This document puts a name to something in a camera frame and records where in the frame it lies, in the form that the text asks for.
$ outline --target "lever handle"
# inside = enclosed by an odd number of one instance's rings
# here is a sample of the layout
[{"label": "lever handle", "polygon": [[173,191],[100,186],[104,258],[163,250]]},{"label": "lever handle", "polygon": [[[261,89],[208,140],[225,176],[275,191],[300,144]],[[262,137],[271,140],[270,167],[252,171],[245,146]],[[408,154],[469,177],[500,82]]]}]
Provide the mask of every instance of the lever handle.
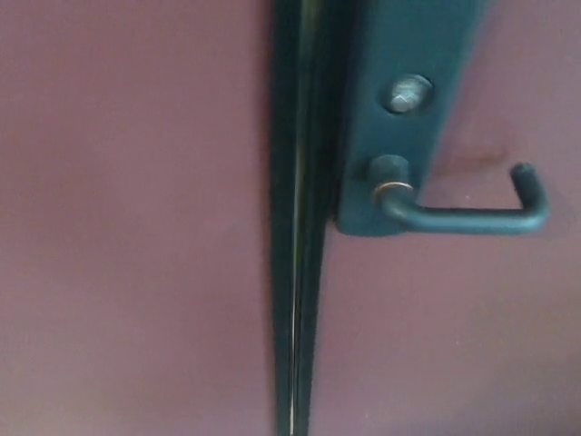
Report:
[{"label": "lever handle", "polygon": [[374,199],[403,230],[424,233],[520,234],[540,229],[549,216],[547,196],[530,163],[510,171],[521,209],[425,207],[416,203],[409,165],[401,156],[383,155],[369,167]]}]

